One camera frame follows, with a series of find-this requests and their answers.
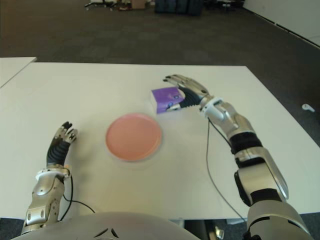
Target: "pink plate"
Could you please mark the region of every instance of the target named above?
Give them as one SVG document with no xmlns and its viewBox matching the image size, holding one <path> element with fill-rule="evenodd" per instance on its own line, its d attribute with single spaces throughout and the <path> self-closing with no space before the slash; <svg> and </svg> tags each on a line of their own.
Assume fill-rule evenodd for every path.
<svg viewBox="0 0 320 240">
<path fill-rule="evenodd" d="M 161 139 L 162 131 L 155 120 L 145 114 L 130 113 L 109 126 L 105 144 L 117 158 L 134 162 L 153 154 Z"/>
</svg>

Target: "robot forearm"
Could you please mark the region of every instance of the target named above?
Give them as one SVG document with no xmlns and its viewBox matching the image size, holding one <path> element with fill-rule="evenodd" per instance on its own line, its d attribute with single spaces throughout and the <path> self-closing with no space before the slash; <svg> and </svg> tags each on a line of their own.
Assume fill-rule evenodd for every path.
<svg viewBox="0 0 320 240">
<path fill-rule="evenodd" d="M 218 125 L 229 140 L 239 167 L 234 178 L 244 203 L 251 206 L 261 200 L 285 202 L 289 197 L 287 184 L 250 122 L 220 98 L 206 97 L 200 106 L 201 112 Z"/>
</svg>

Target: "tissue box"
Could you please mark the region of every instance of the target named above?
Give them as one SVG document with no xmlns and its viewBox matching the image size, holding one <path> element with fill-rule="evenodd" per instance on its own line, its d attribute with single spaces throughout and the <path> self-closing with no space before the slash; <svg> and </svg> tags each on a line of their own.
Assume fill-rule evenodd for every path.
<svg viewBox="0 0 320 240">
<path fill-rule="evenodd" d="M 157 114 L 165 113 L 167 108 L 184 99 L 177 87 L 165 87 L 151 90 L 151 103 Z"/>
</svg>

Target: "white wall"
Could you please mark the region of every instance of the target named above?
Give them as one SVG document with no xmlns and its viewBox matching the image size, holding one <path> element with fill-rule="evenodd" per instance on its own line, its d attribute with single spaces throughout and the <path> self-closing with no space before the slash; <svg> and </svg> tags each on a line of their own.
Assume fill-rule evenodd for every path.
<svg viewBox="0 0 320 240">
<path fill-rule="evenodd" d="M 245 0 L 244 8 L 320 45 L 320 0 Z"/>
</svg>

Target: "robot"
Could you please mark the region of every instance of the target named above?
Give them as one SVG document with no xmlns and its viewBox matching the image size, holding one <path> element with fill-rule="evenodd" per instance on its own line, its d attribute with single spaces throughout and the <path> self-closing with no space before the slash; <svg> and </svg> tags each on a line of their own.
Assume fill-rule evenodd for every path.
<svg viewBox="0 0 320 240">
<path fill-rule="evenodd" d="M 174 111 L 200 106 L 205 118 L 225 134 L 238 170 L 234 174 L 239 195 L 249 206 L 247 231 L 243 240 L 312 240 L 305 223 L 286 200 L 289 190 L 276 163 L 250 122 L 234 107 L 197 81 L 178 74 L 163 80 L 184 92 L 182 102 L 170 106 Z M 197 240 L 175 223 L 159 217 L 130 213 L 104 212 L 59 220 L 64 180 L 71 177 L 64 167 L 70 145 L 78 131 L 64 123 L 56 132 L 47 152 L 46 168 L 36 175 L 21 236 L 15 240 Z"/>
</svg>

